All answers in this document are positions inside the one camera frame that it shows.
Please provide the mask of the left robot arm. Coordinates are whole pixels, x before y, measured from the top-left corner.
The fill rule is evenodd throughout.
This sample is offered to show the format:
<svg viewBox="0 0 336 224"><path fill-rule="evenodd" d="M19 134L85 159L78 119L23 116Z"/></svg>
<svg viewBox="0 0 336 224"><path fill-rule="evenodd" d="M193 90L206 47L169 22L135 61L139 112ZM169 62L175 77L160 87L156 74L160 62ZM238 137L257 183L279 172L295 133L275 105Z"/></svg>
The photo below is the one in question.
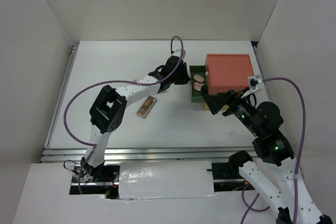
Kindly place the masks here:
<svg viewBox="0 0 336 224"><path fill-rule="evenodd" d="M81 158L84 175L93 182L102 177L107 143L111 133L121 125L128 106L165 91L172 84L185 85L189 81L187 64L178 56L170 56L165 65L157 67L134 84L118 88L104 86L89 111L90 145Z"/></svg>

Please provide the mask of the peach makeup sponge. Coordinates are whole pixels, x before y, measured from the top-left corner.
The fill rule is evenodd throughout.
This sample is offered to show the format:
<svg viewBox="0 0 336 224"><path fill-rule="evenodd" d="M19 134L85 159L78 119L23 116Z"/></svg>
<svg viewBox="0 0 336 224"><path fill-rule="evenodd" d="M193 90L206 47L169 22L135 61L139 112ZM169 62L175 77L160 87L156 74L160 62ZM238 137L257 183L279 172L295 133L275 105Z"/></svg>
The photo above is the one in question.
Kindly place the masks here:
<svg viewBox="0 0 336 224"><path fill-rule="evenodd" d="M195 82L193 88L197 91L200 91L203 85L203 83Z"/></svg>

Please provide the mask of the dark green round compact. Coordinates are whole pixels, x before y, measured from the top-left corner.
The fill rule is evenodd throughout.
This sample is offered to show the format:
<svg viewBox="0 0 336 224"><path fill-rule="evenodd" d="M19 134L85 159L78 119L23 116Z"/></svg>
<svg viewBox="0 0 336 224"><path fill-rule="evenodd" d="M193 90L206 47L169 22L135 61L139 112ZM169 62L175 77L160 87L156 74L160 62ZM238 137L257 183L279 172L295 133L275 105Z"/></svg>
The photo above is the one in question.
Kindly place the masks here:
<svg viewBox="0 0 336 224"><path fill-rule="evenodd" d="M202 96L208 95L208 86L207 85L202 85L200 92L201 92Z"/></svg>

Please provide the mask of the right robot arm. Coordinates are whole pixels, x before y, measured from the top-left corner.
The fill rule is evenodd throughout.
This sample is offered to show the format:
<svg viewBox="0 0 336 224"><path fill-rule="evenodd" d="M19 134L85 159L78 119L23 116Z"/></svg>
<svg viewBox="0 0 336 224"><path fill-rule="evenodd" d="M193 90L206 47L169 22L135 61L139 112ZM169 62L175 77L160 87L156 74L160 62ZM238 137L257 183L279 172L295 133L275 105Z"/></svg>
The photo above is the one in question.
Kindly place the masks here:
<svg viewBox="0 0 336 224"><path fill-rule="evenodd" d="M279 129L284 121L274 103L262 102L255 106L243 92L234 90L208 94L203 87L201 94L212 114L226 106L222 115L235 116L255 137L254 150L272 171L278 185L262 173L246 151L229 157L228 171L233 177L243 177L254 187L275 215L276 223L332 223L331 218L316 207L296 169L298 159Z"/></svg>

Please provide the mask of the round pink powder puff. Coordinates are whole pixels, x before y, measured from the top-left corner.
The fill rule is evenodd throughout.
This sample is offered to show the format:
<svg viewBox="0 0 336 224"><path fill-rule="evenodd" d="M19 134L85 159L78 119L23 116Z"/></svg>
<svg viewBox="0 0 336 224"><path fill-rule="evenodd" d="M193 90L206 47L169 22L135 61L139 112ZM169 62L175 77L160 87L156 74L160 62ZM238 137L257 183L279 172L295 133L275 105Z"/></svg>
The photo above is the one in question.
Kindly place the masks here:
<svg viewBox="0 0 336 224"><path fill-rule="evenodd" d="M203 83L203 82L204 82L204 78L203 78L200 74L195 74L195 75L193 75L193 79L194 79L196 82L199 82L199 83Z"/></svg>

